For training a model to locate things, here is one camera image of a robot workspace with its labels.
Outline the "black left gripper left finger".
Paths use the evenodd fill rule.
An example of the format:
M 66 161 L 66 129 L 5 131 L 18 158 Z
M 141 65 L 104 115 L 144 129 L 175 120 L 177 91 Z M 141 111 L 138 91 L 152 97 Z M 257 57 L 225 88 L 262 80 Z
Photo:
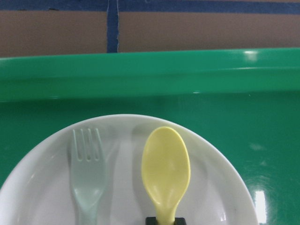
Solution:
M 158 225 L 156 217 L 146 217 L 145 225 Z

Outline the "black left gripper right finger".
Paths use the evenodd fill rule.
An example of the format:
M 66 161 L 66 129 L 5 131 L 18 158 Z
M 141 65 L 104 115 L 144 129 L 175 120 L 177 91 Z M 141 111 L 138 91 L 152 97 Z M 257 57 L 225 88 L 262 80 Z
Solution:
M 186 220 L 183 217 L 176 217 L 174 225 L 186 225 Z

